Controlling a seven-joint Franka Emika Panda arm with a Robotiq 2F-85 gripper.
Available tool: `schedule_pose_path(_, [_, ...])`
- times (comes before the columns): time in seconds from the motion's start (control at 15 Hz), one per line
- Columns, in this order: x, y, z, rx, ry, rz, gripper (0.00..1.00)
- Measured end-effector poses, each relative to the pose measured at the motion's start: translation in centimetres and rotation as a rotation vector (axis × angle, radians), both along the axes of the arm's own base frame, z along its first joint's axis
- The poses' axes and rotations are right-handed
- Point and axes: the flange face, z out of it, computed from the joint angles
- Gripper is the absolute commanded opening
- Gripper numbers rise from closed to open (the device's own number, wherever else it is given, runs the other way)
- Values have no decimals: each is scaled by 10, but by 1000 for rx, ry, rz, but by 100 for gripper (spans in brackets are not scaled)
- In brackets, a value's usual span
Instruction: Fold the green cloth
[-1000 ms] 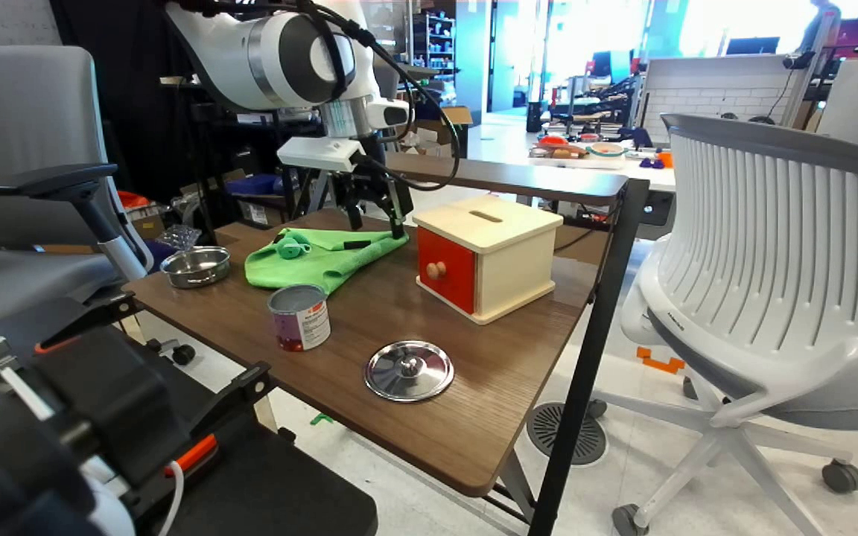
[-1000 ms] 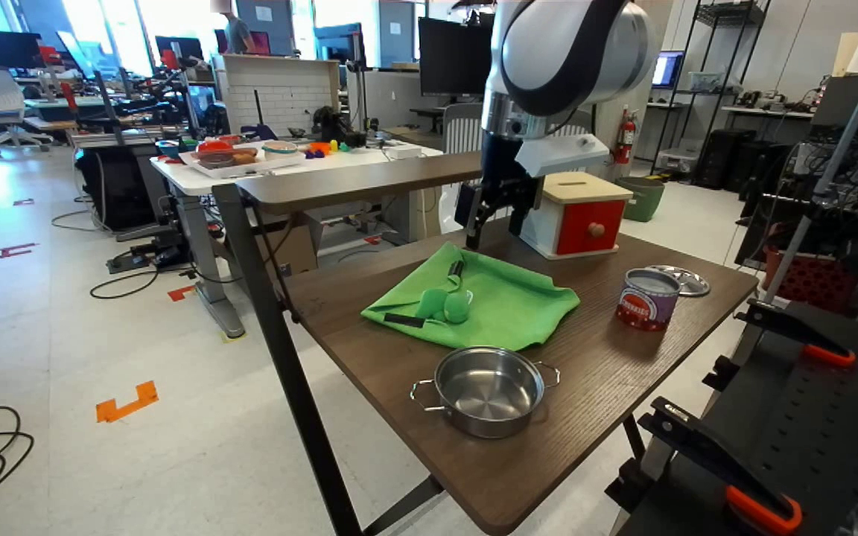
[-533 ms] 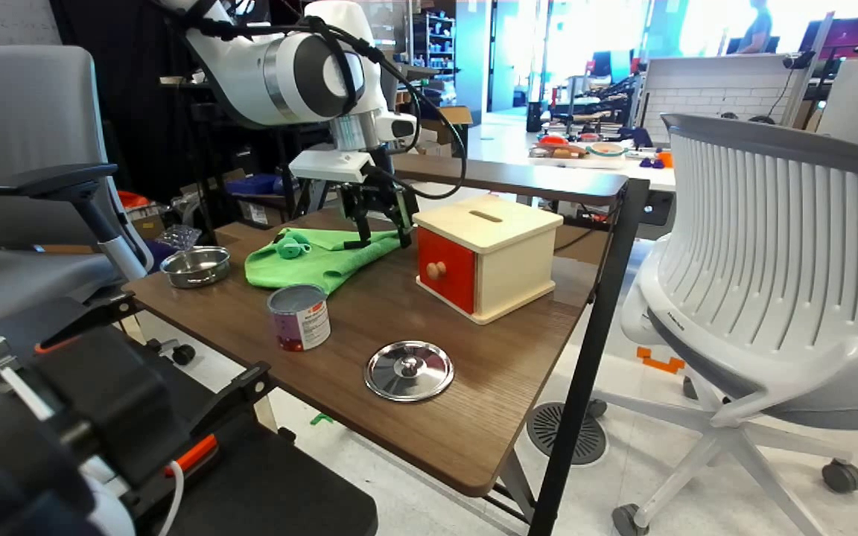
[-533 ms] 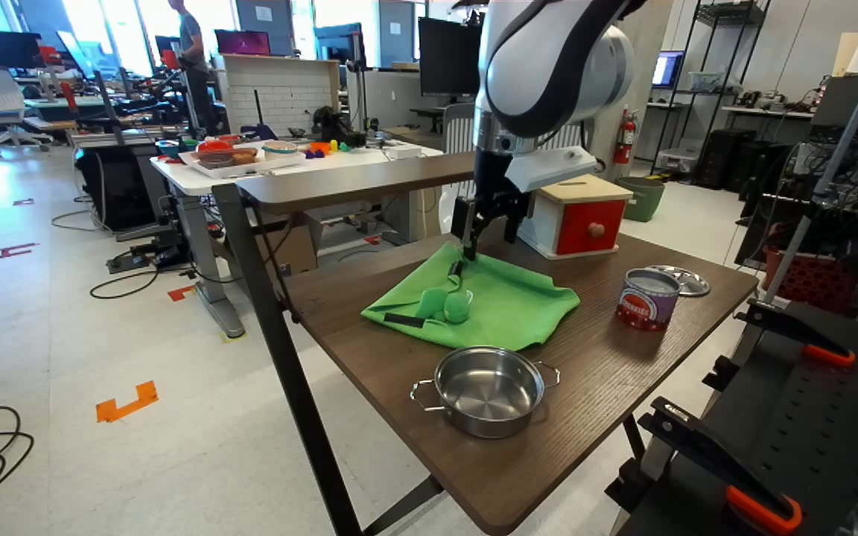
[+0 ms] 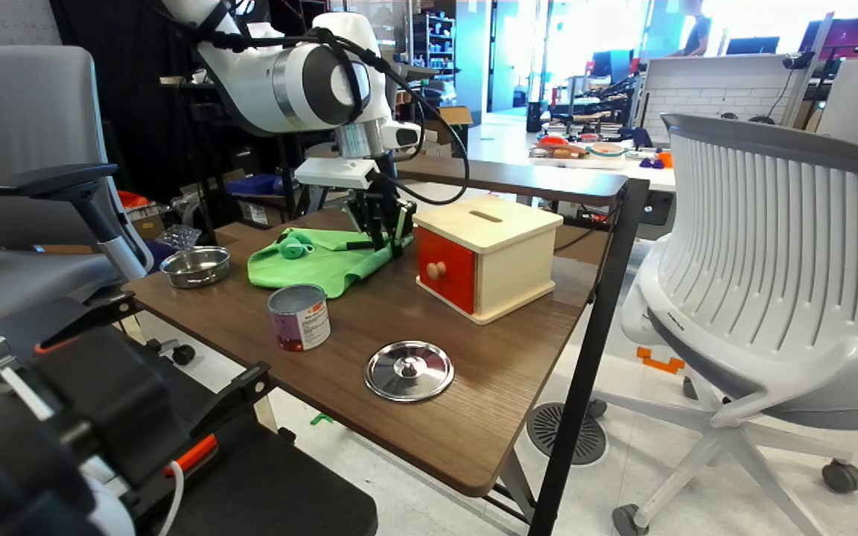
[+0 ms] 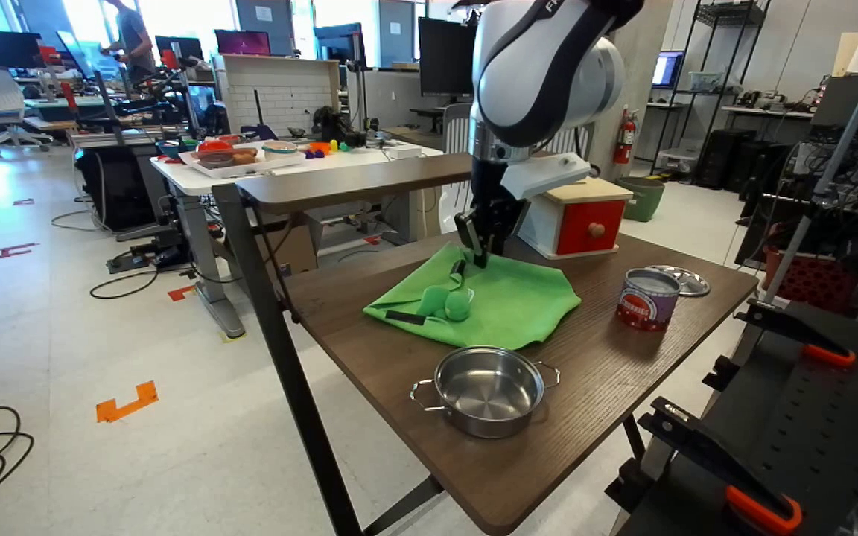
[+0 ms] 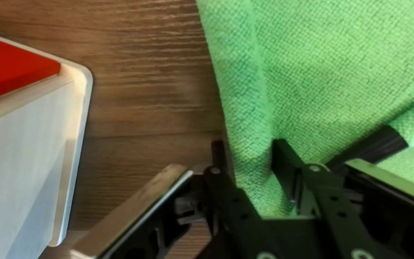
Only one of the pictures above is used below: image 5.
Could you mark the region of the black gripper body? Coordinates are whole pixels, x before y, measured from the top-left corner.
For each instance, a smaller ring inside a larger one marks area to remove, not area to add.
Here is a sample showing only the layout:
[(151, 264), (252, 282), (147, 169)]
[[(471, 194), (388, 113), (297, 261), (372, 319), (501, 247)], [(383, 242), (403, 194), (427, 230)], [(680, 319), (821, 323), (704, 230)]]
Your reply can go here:
[(388, 221), (391, 221), (391, 201), (397, 200), (394, 180), (383, 173), (370, 173), (370, 185), (364, 191), (355, 191), (348, 200), (355, 197), (367, 200), (372, 243), (391, 243)]

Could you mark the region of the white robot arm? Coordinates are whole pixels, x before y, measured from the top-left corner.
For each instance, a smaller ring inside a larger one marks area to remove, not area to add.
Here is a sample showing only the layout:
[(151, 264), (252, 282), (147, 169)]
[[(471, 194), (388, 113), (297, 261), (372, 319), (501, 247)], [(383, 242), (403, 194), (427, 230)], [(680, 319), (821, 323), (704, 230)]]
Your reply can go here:
[(355, 11), (322, 11), (300, 35), (251, 33), (230, 0), (163, 0), (193, 42), (236, 119), (252, 134), (330, 130), (337, 158), (307, 158), (296, 179), (345, 188), (358, 247), (400, 250), (413, 206), (397, 194), (394, 158), (419, 146), (416, 122), (391, 109), (394, 67), (379, 55), (374, 29)]

